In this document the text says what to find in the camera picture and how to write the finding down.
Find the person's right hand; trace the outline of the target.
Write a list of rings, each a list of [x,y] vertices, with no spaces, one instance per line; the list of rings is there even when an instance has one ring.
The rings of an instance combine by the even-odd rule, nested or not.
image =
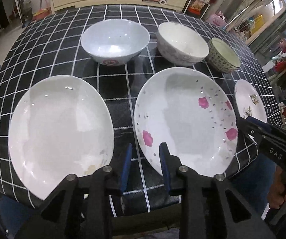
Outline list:
[[[268,204],[271,209],[279,209],[286,202],[286,194],[283,196],[285,186],[281,180],[282,173],[283,170],[279,166],[276,166],[273,183],[267,195]]]

